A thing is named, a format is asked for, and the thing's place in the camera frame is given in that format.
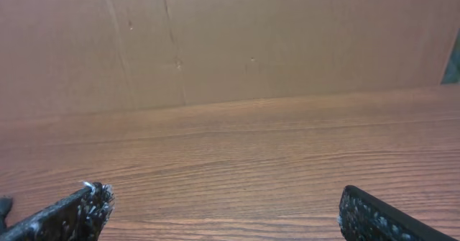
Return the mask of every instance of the brown cardboard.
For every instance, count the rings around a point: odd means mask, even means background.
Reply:
[[[104,0],[0,0],[0,118],[131,109]]]
[[[436,85],[459,28],[459,0],[168,2],[190,103]]]
[[[164,0],[107,0],[115,17],[135,108],[184,104]]]
[[[439,84],[460,0],[0,0],[0,119]]]

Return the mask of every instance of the wooden surface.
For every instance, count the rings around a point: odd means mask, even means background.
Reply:
[[[460,238],[460,87],[0,123],[12,224],[80,188],[116,194],[102,240],[342,240],[353,184]]]
[[[441,82],[460,0],[0,0],[0,120]]]

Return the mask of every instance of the dark object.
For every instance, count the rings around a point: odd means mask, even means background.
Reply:
[[[5,219],[9,211],[12,209],[13,199],[10,197],[0,198],[0,234],[6,230]]]
[[[348,241],[455,240],[355,186],[345,187],[339,210],[340,230]]]
[[[460,81],[460,30],[454,44],[454,48],[447,63],[446,72],[444,73],[441,84],[459,83]]]
[[[6,229],[0,241],[97,240],[109,220],[114,196],[110,185],[84,184],[80,191]]]

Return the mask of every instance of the wood grain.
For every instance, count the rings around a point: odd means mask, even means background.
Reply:
[[[114,185],[102,240],[342,240],[354,184],[460,238],[458,86],[0,122],[13,224]]]

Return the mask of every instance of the white specks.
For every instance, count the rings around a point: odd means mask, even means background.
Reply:
[[[37,233],[38,230],[40,229],[40,225],[38,224],[38,222],[32,223],[30,227],[34,230],[35,233]]]
[[[112,185],[106,184],[103,186],[103,189],[107,191],[108,193],[112,194]]]
[[[96,209],[96,206],[93,206],[93,207],[91,208],[91,210],[89,211],[89,214],[93,213],[93,212],[94,212],[94,209]]]
[[[340,217],[340,215],[337,216],[337,223],[339,223],[339,226],[341,229],[343,229],[344,227],[342,226],[342,217]]]
[[[409,235],[409,234],[402,233],[402,234],[401,234],[401,237],[402,237],[404,240],[410,240],[410,235]]]
[[[108,211],[110,209],[113,209],[113,207],[111,208],[110,205],[108,205],[107,203],[105,203],[103,206],[102,206],[102,209],[105,210],[105,211]]]
[[[387,220],[384,217],[380,217],[379,222],[383,227],[387,226]]]
[[[395,225],[391,226],[391,230],[393,230],[395,234],[397,234],[400,231]]]
[[[84,186],[91,188],[91,194],[94,194],[96,192],[96,187],[94,186],[94,184],[89,183],[87,181],[82,181],[82,182]]]

